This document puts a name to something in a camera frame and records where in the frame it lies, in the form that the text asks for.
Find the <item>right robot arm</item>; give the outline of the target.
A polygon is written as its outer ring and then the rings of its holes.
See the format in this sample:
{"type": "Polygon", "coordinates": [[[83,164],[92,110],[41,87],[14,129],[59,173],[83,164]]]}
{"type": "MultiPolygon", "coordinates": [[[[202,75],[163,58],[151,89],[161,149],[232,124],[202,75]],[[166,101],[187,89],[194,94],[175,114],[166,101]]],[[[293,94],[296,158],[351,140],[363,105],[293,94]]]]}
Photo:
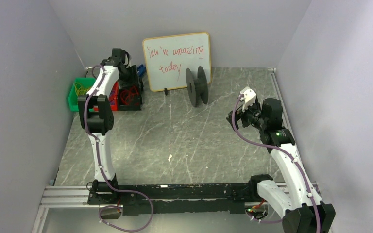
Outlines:
{"type": "Polygon", "coordinates": [[[262,198],[280,216],[286,233],[328,233],[336,212],[323,199],[310,181],[289,129],[283,124],[280,100],[239,95],[228,114],[234,132],[249,144],[265,147],[277,163],[288,192],[282,191],[273,178],[257,175],[252,178],[252,193],[262,198]]]}

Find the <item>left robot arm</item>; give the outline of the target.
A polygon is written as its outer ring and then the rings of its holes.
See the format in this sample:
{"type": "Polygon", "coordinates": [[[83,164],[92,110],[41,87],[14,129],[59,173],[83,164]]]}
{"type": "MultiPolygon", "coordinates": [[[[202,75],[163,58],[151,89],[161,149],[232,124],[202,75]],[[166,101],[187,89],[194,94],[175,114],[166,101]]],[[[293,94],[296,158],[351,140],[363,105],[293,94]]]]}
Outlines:
{"type": "Polygon", "coordinates": [[[109,95],[116,85],[119,89],[139,86],[137,68],[131,64],[129,53],[113,48],[111,56],[97,65],[100,69],[90,90],[77,98],[81,126],[92,145],[95,175],[89,188],[88,204],[117,204],[118,181],[112,163],[110,131],[114,114],[109,95]]]}

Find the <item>black perforated cable spool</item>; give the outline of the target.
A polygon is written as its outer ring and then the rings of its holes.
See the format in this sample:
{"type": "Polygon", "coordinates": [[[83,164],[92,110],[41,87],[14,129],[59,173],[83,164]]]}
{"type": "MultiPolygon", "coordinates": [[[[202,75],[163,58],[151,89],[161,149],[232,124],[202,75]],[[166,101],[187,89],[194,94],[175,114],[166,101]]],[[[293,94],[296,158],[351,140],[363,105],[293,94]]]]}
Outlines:
{"type": "Polygon", "coordinates": [[[197,107],[200,100],[203,104],[208,104],[208,83],[205,70],[202,66],[198,67],[197,76],[192,74],[190,68],[186,69],[186,85],[188,96],[193,107],[197,107]]]}

